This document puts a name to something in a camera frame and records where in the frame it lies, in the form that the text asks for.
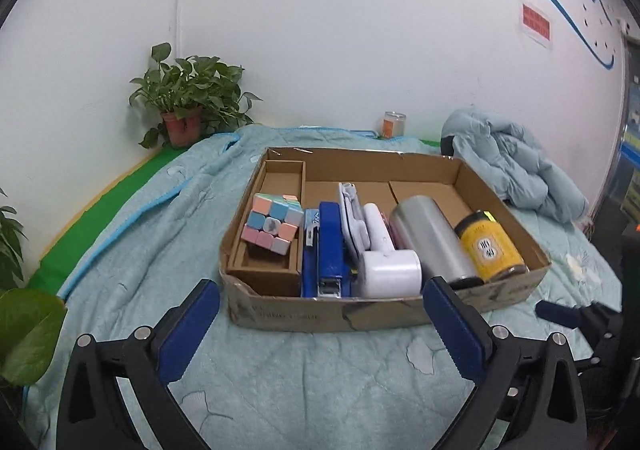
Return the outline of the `white phone stand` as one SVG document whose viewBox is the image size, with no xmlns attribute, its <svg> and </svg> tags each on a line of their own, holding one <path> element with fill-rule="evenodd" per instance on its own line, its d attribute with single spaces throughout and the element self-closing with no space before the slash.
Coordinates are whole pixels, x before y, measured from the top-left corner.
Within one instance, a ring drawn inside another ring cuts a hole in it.
<svg viewBox="0 0 640 450">
<path fill-rule="evenodd" d="M 354 184 L 338 184 L 341 223 L 347 249 L 357 264 L 352 294 L 365 299 L 419 294 L 422 270 L 411 249 L 397 249 L 375 203 L 361 205 Z"/>
</svg>

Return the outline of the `pastel rubik's cube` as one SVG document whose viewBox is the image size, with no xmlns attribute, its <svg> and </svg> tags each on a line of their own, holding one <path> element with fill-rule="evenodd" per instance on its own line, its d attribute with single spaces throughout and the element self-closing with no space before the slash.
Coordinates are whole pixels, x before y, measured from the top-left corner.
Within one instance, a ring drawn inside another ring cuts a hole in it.
<svg viewBox="0 0 640 450">
<path fill-rule="evenodd" d="M 256 193 L 240 239 L 277 255 L 287 255 L 303 217 L 303 207 L 295 195 Z"/>
</svg>

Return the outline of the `blue stapler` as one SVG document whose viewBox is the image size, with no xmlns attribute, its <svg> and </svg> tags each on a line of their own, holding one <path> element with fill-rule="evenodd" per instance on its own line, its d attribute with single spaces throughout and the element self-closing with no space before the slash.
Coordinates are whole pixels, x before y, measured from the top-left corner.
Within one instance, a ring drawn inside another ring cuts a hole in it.
<svg viewBox="0 0 640 450">
<path fill-rule="evenodd" d="M 352 297 L 352 279 L 345 259 L 340 207 L 321 202 L 320 227 L 313 247 L 305 246 L 300 296 L 344 299 Z"/>
</svg>

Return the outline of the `yellow jar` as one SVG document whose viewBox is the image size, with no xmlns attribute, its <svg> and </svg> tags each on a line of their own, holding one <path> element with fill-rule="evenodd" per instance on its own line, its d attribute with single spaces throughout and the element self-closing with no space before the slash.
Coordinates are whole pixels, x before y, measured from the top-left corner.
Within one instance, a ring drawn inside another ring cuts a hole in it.
<svg viewBox="0 0 640 450">
<path fill-rule="evenodd" d="M 456 225 L 454 232 L 484 283 L 528 271 L 510 236 L 489 211 L 474 211 Z"/>
</svg>

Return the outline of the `green quilted bedspread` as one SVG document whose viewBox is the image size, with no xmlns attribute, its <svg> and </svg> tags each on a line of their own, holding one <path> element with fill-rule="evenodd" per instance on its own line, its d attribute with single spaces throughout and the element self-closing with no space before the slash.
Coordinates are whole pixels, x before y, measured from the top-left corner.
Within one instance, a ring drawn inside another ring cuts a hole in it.
<svg viewBox="0 0 640 450">
<path fill-rule="evenodd" d="M 54 358 L 29 388 L 25 430 L 55 445 L 58 403 L 77 337 L 121 340 L 217 279 L 219 246 L 268 147 L 426 153 L 416 138 L 250 126 L 191 147 L 119 210 L 61 288 L 67 314 Z M 214 449 L 428 449 L 472 385 L 433 326 L 335 334 L 244 329 L 221 310 L 171 389 Z"/>
</svg>

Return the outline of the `green leaf plant left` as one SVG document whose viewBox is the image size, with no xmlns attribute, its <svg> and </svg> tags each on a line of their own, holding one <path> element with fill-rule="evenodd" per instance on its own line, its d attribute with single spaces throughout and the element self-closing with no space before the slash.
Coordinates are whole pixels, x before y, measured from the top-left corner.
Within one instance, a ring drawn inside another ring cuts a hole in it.
<svg viewBox="0 0 640 450">
<path fill-rule="evenodd" d="M 58 296 L 24 285 L 23 225 L 1 207 L 1 386 L 26 387 L 46 373 L 66 316 Z"/>
</svg>

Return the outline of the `small cardboard inner box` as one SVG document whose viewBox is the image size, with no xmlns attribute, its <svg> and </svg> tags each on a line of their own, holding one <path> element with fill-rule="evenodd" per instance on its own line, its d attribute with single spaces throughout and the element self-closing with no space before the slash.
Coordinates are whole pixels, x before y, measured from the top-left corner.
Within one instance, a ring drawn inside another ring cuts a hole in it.
<svg viewBox="0 0 640 450">
<path fill-rule="evenodd" d="M 257 295 L 299 294 L 305 177 L 302 161 L 266 159 L 240 206 L 226 270 Z"/>
</svg>

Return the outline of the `silver cylinder bottle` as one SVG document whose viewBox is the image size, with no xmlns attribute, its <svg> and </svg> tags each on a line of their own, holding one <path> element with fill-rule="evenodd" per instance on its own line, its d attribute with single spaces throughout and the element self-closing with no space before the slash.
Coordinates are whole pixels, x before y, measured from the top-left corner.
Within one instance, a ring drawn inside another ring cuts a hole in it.
<svg viewBox="0 0 640 450">
<path fill-rule="evenodd" d="M 416 195 L 400 202 L 390 214 L 390 228 L 398 247 L 418 255 L 423 283 L 441 277 L 452 289 L 483 284 L 457 234 L 431 197 Z"/>
</svg>

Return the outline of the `folded grey-green duvet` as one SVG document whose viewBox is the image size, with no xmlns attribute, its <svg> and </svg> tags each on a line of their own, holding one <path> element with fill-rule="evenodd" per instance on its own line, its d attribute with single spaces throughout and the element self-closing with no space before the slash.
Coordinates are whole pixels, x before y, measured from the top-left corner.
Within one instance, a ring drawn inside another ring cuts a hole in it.
<svg viewBox="0 0 640 450">
<path fill-rule="evenodd" d="M 589 202 L 526 127 L 477 107 L 455 110 L 442 125 L 442 155 L 465 161 L 500 199 L 566 225 Z"/>
</svg>

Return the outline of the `cardboard box tray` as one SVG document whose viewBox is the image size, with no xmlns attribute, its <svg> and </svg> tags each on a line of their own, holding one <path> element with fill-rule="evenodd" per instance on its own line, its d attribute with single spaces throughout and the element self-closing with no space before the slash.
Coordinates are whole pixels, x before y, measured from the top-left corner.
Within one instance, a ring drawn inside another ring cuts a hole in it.
<svg viewBox="0 0 640 450">
<path fill-rule="evenodd" d="M 549 266 L 465 162 L 383 151 L 271 147 L 220 248 L 232 321 L 265 331 L 420 325 L 430 277 L 500 309 Z"/>
</svg>

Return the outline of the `potted green plant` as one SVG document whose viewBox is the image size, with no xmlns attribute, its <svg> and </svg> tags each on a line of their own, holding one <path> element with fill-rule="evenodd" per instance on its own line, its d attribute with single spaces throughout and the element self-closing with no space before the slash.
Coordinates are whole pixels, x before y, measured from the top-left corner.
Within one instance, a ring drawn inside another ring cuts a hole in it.
<svg viewBox="0 0 640 450">
<path fill-rule="evenodd" d="M 129 104 L 160 115 L 140 147 L 151 150 L 169 144 L 184 149 L 215 133 L 251 124 L 250 110 L 260 98 L 241 88 L 243 74 L 242 66 L 218 56 L 176 58 L 170 43 L 152 46 L 148 68 L 130 80 L 136 89 L 129 95 Z"/>
</svg>

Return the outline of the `red wall notice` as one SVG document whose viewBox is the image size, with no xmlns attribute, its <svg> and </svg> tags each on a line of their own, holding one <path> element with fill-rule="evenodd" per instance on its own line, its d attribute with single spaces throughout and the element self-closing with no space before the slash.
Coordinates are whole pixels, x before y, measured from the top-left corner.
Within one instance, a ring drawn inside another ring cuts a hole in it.
<svg viewBox="0 0 640 450">
<path fill-rule="evenodd" d="M 520 3 L 518 27 L 522 34 L 534 40 L 539 46 L 552 49 L 552 23 L 544 14 L 528 3 Z"/>
</svg>

